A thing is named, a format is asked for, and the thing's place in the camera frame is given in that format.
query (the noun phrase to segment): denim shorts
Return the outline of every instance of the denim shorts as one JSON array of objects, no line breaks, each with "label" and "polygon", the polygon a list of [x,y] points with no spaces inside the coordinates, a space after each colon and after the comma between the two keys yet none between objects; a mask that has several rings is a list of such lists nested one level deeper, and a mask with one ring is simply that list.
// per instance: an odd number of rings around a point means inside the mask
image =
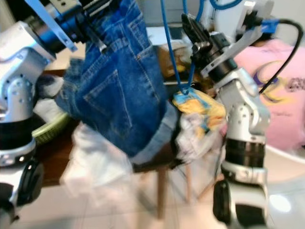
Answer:
[{"label": "denim shorts", "polygon": [[143,15],[135,0],[113,0],[92,27],[107,48],[86,43],[85,60],[71,60],[56,102],[140,164],[168,141],[176,121]]}]

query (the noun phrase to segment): denim cuff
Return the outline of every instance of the denim cuff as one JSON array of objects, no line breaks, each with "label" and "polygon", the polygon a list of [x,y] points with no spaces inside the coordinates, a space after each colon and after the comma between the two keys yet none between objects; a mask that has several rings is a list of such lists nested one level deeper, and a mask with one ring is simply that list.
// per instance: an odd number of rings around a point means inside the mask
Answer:
[{"label": "denim cuff", "polygon": [[130,158],[130,161],[134,164],[140,165],[152,160],[161,148],[166,143],[170,142],[173,131],[176,128],[177,119],[178,114],[176,109],[167,102],[167,110],[157,132],[153,135],[148,145],[136,156]]}]

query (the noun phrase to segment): back pocket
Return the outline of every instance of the back pocket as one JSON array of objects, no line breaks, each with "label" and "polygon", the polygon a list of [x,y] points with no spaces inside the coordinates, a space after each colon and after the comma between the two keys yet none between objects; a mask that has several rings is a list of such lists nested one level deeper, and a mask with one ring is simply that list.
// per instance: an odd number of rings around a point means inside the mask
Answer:
[{"label": "back pocket", "polygon": [[132,123],[118,70],[107,76],[83,98],[97,111],[96,114],[92,114],[97,126],[101,126],[102,129],[103,123],[108,122],[112,131],[120,137],[125,138],[129,134]]}]

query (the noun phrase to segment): white floor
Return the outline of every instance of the white floor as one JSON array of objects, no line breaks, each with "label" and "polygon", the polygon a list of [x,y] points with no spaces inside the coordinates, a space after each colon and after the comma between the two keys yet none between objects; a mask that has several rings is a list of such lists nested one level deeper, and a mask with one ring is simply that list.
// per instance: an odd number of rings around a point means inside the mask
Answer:
[{"label": "white floor", "polygon": [[[12,229],[224,229],[212,213],[213,191],[200,202],[196,197],[211,175],[204,168],[212,159],[192,163],[193,199],[185,201],[185,180],[179,170],[171,171],[165,219],[156,219],[156,174],[135,175],[135,189],[117,201],[105,200],[94,208],[87,197],[69,198],[62,187],[42,190],[38,200],[24,207]],[[305,177],[284,186],[271,186],[270,194],[287,198],[291,209],[270,207],[270,223],[276,229],[305,228]]]}]

